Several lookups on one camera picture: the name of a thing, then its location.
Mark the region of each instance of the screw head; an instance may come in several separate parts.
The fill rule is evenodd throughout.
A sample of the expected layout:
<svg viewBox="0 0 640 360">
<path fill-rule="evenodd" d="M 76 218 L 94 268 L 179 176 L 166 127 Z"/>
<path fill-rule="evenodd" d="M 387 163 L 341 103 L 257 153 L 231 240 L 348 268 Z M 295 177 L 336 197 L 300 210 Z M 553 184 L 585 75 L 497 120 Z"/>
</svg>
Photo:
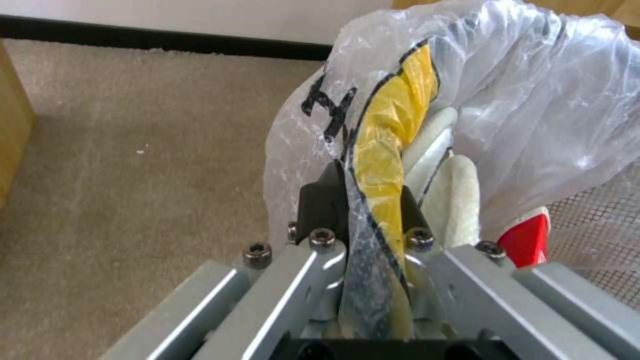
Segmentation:
<svg viewBox="0 0 640 360">
<path fill-rule="evenodd" d="M 290 221 L 287 224 L 287 236 L 289 238 L 289 243 L 296 243 L 297 235 L 298 235 L 298 223 L 295 221 Z"/>
<path fill-rule="evenodd" d="M 428 227 L 412 227 L 406 232 L 410 248 L 420 251 L 430 250 L 433 246 L 433 234 Z"/>
<path fill-rule="evenodd" d="M 248 268 L 264 269 L 271 264 L 271 246 L 267 243 L 253 243 L 244 248 L 243 260 Z"/>
<path fill-rule="evenodd" d="M 493 241 L 480 241 L 476 244 L 476 250 L 482 252 L 491 260 L 500 260 L 504 259 L 507 256 L 507 254 L 504 252 L 504 249 Z"/>
<path fill-rule="evenodd" d="M 326 249 L 335 244 L 335 234 L 331 229 L 319 227 L 309 234 L 309 244 L 315 249 Z"/>
</svg>

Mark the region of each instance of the black baseboard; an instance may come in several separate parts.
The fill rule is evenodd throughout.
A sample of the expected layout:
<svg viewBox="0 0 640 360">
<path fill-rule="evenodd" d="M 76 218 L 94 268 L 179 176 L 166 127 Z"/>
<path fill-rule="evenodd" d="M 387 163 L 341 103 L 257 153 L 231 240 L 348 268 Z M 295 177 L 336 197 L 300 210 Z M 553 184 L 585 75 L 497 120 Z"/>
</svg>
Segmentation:
<svg viewBox="0 0 640 360">
<path fill-rule="evenodd" d="M 326 60 L 331 51 L 329 45 L 303 42 L 123 28 L 8 15 L 0 15 L 0 37 L 128 49 L 163 49 L 300 60 Z"/>
</svg>

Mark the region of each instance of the wire mesh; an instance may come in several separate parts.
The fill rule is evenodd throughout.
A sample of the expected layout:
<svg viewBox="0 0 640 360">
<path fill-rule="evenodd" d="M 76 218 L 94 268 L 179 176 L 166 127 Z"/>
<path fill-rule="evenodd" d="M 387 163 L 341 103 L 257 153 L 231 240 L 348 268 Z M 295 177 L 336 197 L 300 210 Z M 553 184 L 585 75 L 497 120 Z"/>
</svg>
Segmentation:
<svg viewBox="0 0 640 360">
<path fill-rule="evenodd" d="M 640 310 L 640 161 L 548 208 L 550 259 Z"/>
</svg>

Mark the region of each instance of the carpet floor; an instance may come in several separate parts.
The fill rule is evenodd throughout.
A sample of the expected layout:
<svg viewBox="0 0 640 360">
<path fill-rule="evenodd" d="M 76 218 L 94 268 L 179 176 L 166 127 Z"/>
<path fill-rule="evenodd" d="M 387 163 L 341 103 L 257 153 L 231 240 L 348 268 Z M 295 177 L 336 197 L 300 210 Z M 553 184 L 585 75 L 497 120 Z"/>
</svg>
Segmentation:
<svg viewBox="0 0 640 360">
<path fill-rule="evenodd" d="M 39 123 L 0 212 L 0 354 L 94 359 L 266 239 L 264 140 L 321 63 L 5 41 Z"/>
</svg>

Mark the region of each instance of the plastic bag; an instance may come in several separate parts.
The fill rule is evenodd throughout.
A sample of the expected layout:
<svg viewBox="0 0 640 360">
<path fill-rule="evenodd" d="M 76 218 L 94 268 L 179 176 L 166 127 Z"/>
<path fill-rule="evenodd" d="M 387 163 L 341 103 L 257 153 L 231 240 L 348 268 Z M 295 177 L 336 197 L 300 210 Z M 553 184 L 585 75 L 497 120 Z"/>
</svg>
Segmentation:
<svg viewBox="0 0 640 360">
<path fill-rule="evenodd" d="M 351 242 L 343 333 L 410 336 L 396 165 L 423 121 L 447 106 L 458 110 L 454 151 L 477 166 L 481 235 L 496 240 L 518 214 L 602 184 L 638 157 L 639 60 L 637 44 L 607 17 L 556 15 L 513 0 L 443 1 L 351 21 L 269 132 L 264 198 L 273 246 L 286 242 L 300 187 L 343 159 Z M 359 179 L 352 160 L 363 119 L 385 84 L 404 75 L 406 86 L 388 91 L 387 109 L 377 109 L 369 144 L 379 151 L 362 157 L 369 166 Z"/>
</svg>

